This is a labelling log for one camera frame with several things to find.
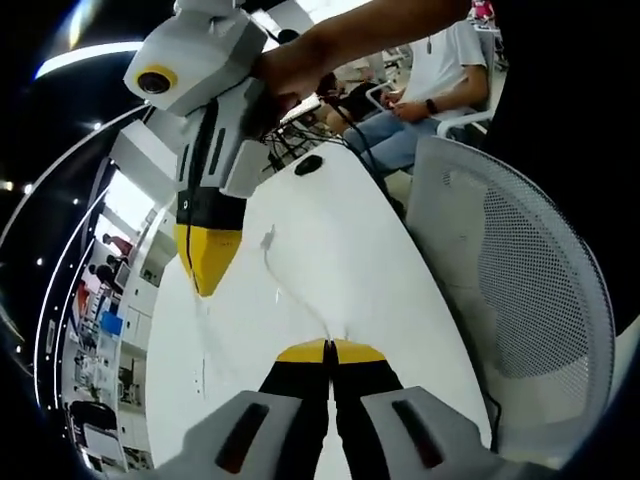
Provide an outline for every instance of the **white mesh chair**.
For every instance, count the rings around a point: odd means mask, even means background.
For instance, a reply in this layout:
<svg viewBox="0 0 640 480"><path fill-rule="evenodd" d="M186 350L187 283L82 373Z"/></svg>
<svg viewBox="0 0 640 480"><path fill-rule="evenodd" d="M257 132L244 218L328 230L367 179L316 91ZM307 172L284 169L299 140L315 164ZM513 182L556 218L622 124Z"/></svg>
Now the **white mesh chair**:
<svg viewBox="0 0 640 480"><path fill-rule="evenodd" d="M419 142L406 222L502 405L500 452L567 458L613 372L611 305L587 245L527 178L438 137Z"/></svg>

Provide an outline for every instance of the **red object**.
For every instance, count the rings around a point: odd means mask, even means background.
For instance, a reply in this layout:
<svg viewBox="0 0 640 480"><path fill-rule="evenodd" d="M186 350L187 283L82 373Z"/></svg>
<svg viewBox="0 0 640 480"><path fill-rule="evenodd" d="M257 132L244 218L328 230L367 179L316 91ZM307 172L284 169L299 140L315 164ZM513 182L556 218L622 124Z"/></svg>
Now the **red object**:
<svg viewBox="0 0 640 480"><path fill-rule="evenodd" d="M493 7L491 6L491 2L487 0L474 0L473 8L476 18L486 20L493 17Z"/></svg>
<svg viewBox="0 0 640 480"><path fill-rule="evenodd" d="M128 257L131 253L133 245L127 242L124 238L114 236L111 237L111 242L118 248L118 250L122 252L125 257Z"/></svg>

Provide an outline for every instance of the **white tabletop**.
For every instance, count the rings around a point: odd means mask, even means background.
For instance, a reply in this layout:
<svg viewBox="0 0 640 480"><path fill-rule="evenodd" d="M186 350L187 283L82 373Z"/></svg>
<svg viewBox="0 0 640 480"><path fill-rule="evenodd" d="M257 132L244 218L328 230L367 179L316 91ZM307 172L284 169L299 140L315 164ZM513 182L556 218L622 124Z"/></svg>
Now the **white tabletop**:
<svg viewBox="0 0 640 480"><path fill-rule="evenodd" d="M240 390L257 390L281 351L325 336L265 267L260 242L273 225L271 270L331 336L383 352L405 387L420 385L466 415L490 444L469 357L403 224L351 152L323 144L310 153L324 158L322 168L298 177L294 162L249 200L242 244L212 297L197 298L178 258L165 269L147 356L155 465L179 452L200 419ZM334 414L330 402L318 479L349 478Z"/></svg>

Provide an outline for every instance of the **window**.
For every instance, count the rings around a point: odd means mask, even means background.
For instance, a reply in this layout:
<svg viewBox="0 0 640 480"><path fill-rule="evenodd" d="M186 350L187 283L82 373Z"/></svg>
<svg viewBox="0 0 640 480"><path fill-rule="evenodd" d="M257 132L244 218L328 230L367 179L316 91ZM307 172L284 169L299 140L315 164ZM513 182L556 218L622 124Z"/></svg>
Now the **window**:
<svg viewBox="0 0 640 480"><path fill-rule="evenodd" d="M253 18L253 21L260 25L262 28L271 32L274 36L277 36L278 33L280 33L281 28L264 10L256 10L251 14L251 18ZM265 44L262 51L268 52L269 50L273 50L277 46L278 42L276 42L273 38L268 37L267 43Z"/></svg>
<svg viewBox="0 0 640 480"><path fill-rule="evenodd" d="M360 7L369 0L297 0L298 4L309 14L314 23Z"/></svg>
<svg viewBox="0 0 640 480"><path fill-rule="evenodd" d="M141 229L147 215L155 205L151 198L120 172L116 172L113 176L104 201L116 215L134 230ZM102 238L97 231L96 237Z"/></svg>

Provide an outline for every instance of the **wristwatch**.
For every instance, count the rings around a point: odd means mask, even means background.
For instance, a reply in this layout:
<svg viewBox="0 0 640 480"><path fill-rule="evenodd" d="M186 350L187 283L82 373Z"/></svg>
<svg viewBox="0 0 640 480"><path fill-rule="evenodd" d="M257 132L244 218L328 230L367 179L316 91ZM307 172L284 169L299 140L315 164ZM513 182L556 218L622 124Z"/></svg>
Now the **wristwatch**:
<svg viewBox="0 0 640 480"><path fill-rule="evenodd" d="M427 105L427 110L429 110L429 113L431 115L435 115L436 113L438 113L438 107L436 107L436 102L434 102L432 99L429 98L424 103Z"/></svg>

